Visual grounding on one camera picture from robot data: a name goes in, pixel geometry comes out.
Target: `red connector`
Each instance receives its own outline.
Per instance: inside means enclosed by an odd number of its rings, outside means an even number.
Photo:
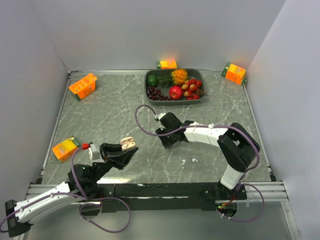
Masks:
[[[82,144],[82,150],[87,150],[88,148],[90,148],[90,144],[89,143]]]

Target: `gray tray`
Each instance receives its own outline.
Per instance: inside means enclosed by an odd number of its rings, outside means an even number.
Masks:
[[[155,70],[150,70],[148,71],[145,76],[144,76],[144,95],[146,97],[146,99],[148,99],[148,101],[155,106],[174,106],[174,105],[191,105],[191,104],[199,104],[201,101],[203,101],[205,99],[206,96],[200,96],[199,99],[193,99],[193,100],[187,100],[187,98],[185,96],[182,96],[182,98],[180,98],[179,100],[171,100],[171,101],[156,101],[156,100],[151,100],[148,96],[147,96],[147,89],[148,87],[150,87],[148,85],[148,76],[151,74],[154,74],[156,76],[162,76],[162,75],[166,75],[168,73],[173,72],[175,69],[155,69]],[[202,81],[202,86],[200,87],[200,89],[204,92],[205,91],[205,82],[204,79],[202,78],[201,73],[193,68],[185,68],[186,72],[188,73],[188,77],[189,79],[191,78],[195,78],[197,80]],[[165,96],[169,96],[169,90],[171,88],[170,87],[165,87],[165,86],[156,86],[158,89],[161,89],[161,92],[163,93],[163,95]]]

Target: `orange juice box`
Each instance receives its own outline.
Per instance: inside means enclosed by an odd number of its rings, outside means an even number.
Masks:
[[[81,99],[84,99],[86,96],[91,94],[94,90],[96,90],[97,79],[98,78],[95,75],[89,73],[84,78],[72,84],[69,87],[69,90],[74,94],[76,99],[80,101]]]
[[[230,62],[223,69],[221,76],[239,85],[245,85],[247,82],[246,70]]]
[[[176,61],[158,61],[157,69],[176,69],[177,62]]]
[[[59,163],[63,163],[70,158],[77,148],[81,145],[76,141],[74,136],[60,142],[57,146],[52,148],[53,154]]]

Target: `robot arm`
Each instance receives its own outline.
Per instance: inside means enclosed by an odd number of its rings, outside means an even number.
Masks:
[[[75,164],[74,171],[84,193],[87,195],[87,201],[90,201],[96,197],[99,191],[97,181],[111,168],[123,170],[138,147],[131,141],[127,145],[103,143],[98,146],[97,144],[91,144],[88,150],[92,165]],[[5,203],[6,215],[9,216],[17,211],[7,219],[9,237],[26,233],[33,224],[48,214],[71,203],[82,201],[81,198],[76,197],[77,195],[81,196],[81,193],[70,171],[66,181],[45,193],[20,202],[7,201]]]
[[[172,112],[161,113],[156,120],[163,126],[155,131],[157,134],[166,134],[183,126],[201,125],[189,120],[182,123]],[[253,142],[258,152],[260,151],[258,143],[239,123],[233,123],[231,126],[243,132]],[[189,127],[159,138],[165,148],[178,141],[198,142],[219,147],[228,162],[220,184],[228,190],[234,190],[240,178],[255,159],[256,153],[247,140],[237,131],[213,127],[213,124],[209,127]]]

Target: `gray marble surface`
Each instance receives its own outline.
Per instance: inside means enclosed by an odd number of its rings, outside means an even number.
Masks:
[[[85,74],[74,73],[71,83]],[[139,150],[124,170],[112,169],[102,183],[197,183],[217,182],[227,167],[221,150],[203,143],[177,142],[164,149],[157,137],[143,133],[136,125],[134,112],[138,105],[147,104],[143,94],[144,75],[96,74],[96,90],[81,101],[67,93],[53,140],[59,142],[74,135],[80,143],[118,143],[132,136]],[[181,122],[201,124],[240,123],[260,143],[258,132],[245,91],[219,74],[204,74],[207,98],[200,104],[185,106],[153,106],[159,114],[174,113]],[[159,127],[146,108],[138,113],[141,125],[154,132]],[[87,151],[81,151],[75,163],[91,165]],[[58,163],[51,152],[42,184],[60,184],[70,171],[70,159]],[[248,172],[243,181],[270,181],[265,154],[260,152],[260,164]]]

